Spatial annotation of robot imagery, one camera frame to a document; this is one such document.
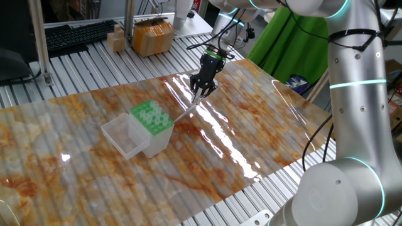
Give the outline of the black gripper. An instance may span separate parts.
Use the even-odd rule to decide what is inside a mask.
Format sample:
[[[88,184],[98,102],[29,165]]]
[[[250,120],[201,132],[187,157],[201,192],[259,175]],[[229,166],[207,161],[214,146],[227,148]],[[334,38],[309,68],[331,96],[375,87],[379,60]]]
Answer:
[[[193,94],[192,103],[197,103],[201,98],[208,97],[217,88],[215,75],[224,67],[225,61],[212,55],[202,55],[200,59],[201,69],[198,74],[190,74],[190,90]]]

